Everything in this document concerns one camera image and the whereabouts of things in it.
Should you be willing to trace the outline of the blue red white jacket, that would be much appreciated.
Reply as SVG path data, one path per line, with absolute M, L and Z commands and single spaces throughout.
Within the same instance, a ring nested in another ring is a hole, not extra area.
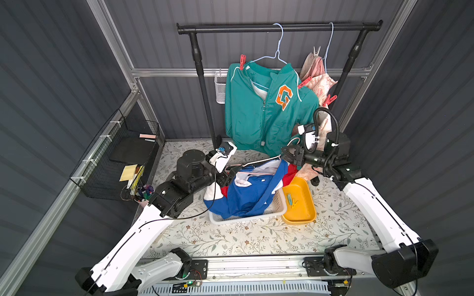
M 297 166 L 280 159 L 240 170 L 229 186 L 208 186 L 204 204 L 223 219 L 262 215 L 276 192 L 289 185 L 297 174 Z

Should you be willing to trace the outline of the yellow clothespin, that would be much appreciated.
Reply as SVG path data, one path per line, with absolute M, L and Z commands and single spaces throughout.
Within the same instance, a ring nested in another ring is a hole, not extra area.
M 291 208 L 295 208 L 297 203 L 298 201 L 294 201 L 294 200 L 289 201 L 289 205 Z

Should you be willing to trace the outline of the green jacket orange letter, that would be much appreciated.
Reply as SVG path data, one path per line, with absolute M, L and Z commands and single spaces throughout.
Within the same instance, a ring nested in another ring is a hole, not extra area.
M 255 150 L 271 157 L 281 153 L 294 127 L 312 123 L 319 107 L 317 95 L 291 64 L 280 70 L 254 62 L 232 64 L 225 88 L 225 129 L 239 150 Z

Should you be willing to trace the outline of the red clothespin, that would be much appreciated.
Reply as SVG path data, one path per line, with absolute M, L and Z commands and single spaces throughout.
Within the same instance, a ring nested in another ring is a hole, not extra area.
M 241 71 L 243 71 L 245 63 L 246 63 L 246 55 L 242 54 L 240 55 L 240 60 L 239 60 L 239 69 Z

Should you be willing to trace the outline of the pink wire hanger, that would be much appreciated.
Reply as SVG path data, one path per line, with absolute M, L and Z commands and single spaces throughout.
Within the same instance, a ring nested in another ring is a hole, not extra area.
M 262 165 L 262 164 L 265 164 L 269 161 L 273 161 L 273 160 L 280 160 L 281 159 L 281 155 L 278 155 L 278 156 L 275 156 L 275 157 L 270 157 L 270 158 L 267 158 L 267 159 L 262 159 L 262 160 L 257 160 L 257 161 L 253 161 L 253 162 L 249 162 L 249 163 L 246 163 L 246 164 L 243 164 L 241 167 L 242 168 L 247 168 L 247 167 L 250 167 L 250 166 L 259 166 L 259 165 Z

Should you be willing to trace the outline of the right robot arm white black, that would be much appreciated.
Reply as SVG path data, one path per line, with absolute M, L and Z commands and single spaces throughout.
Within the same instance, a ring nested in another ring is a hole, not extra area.
M 328 275 L 343 270 L 369 273 L 390 289 L 428 275 L 439 253 L 431 240 L 423 240 L 403 222 L 382 198 L 373 182 L 349 159 L 351 141 L 341 132 L 327 134 L 323 150 L 311 152 L 305 146 L 282 148 L 282 158 L 298 167 L 308 164 L 334 182 L 359 208 L 380 239 L 380 251 L 361 251 L 347 245 L 325 249 L 322 264 Z

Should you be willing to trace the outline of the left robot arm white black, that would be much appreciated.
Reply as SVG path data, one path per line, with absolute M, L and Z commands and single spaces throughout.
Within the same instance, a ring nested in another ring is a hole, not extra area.
M 214 198 L 230 177 L 225 173 L 233 143 L 222 144 L 204 154 L 191 149 L 177 160 L 176 170 L 154 190 L 136 222 L 117 245 L 95 266 L 82 268 L 75 279 L 88 296 L 137 296 L 155 283 L 176 276 L 185 277 L 191 257 L 181 248 L 146 264 L 139 261 L 151 244 L 193 202 L 193 195 L 211 187 Z

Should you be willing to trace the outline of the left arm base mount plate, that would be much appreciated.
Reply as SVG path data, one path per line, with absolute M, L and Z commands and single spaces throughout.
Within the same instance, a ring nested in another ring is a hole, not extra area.
M 192 259 L 189 264 L 184 264 L 175 276 L 177 280 L 196 281 L 207 279 L 207 272 L 209 270 L 209 261 L 204 259 Z

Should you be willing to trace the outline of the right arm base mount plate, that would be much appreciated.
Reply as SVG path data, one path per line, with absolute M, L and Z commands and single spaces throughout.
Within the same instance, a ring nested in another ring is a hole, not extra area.
M 302 267 L 308 276 L 348 276 L 357 275 L 357 271 L 352 268 L 338 266 L 332 259 L 325 259 L 324 256 L 304 257 Z

